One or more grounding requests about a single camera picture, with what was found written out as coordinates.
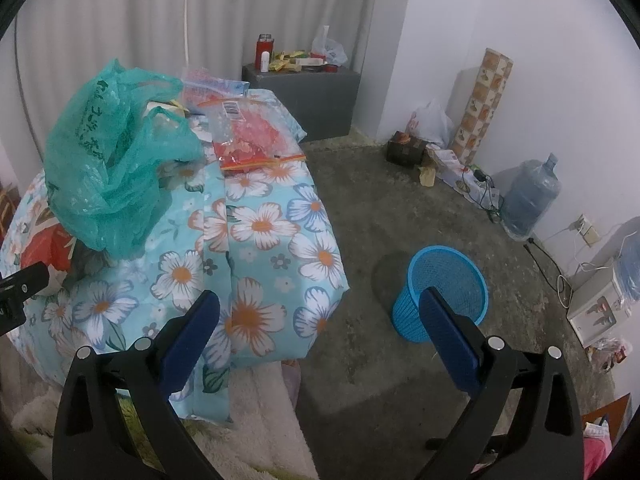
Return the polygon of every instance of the blue water bottle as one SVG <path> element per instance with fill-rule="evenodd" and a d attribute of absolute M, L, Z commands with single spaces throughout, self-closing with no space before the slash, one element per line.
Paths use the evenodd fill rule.
<path fill-rule="evenodd" d="M 539 160 L 527 160 L 520 166 L 500 212 L 502 226 L 514 240 L 526 240 L 560 194 L 561 184 L 554 174 L 557 161 L 551 153 L 544 164 Z"/>

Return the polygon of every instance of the white curtain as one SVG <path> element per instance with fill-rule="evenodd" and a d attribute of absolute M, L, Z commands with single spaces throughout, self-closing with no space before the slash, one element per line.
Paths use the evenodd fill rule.
<path fill-rule="evenodd" d="M 179 75 L 191 66 L 239 78 L 260 33 L 276 50 L 308 49 L 320 25 L 359 70 L 373 0 L 28 0 L 17 19 L 17 63 L 38 149 L 68 99 L 112 57 Z"/>

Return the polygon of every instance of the pink cloth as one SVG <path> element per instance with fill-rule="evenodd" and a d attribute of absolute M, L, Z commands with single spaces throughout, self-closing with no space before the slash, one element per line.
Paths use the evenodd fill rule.
<path fill-rule="evenodd" d="M 587 480 L 596 469 L 607 459 L 611 452 L 610 445 L 607 446 L 599 438 L 584 438 L 584 480 Z"/>

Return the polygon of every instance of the label on bag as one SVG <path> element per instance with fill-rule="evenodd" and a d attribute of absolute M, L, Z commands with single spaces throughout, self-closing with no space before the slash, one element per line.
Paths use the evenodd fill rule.
<path fill-rule="evenodd" d="M 244 115 L 240 113 L 238 101 L 224 101 L 222 106 L 225 109 L 226 117 L 230 121 L 244 121 Z"/>

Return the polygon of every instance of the concrete floor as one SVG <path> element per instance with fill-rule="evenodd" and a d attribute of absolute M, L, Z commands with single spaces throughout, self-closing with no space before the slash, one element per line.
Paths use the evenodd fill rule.
<path fill-rule="evenodd" d="M 555 293 L 522 244 L 436 181 L 384 160 L 379 146 L 305 145 L 328 211 L 351 290 L 302 364 L 300 425 L 323 479 L 412 479 L 430 457 L 430 437 L 446 436 L 466 402 L 430 343 L 412 344 L 389 315 L 412 254 L 442 244 L 469 256 L 490 297 L 481 324 L 514 348 L 563 349 L 580 410 L 613 400 L 608 376 L 592 372 Z M 507 430 L 510 398 L 496 433 Z"/>

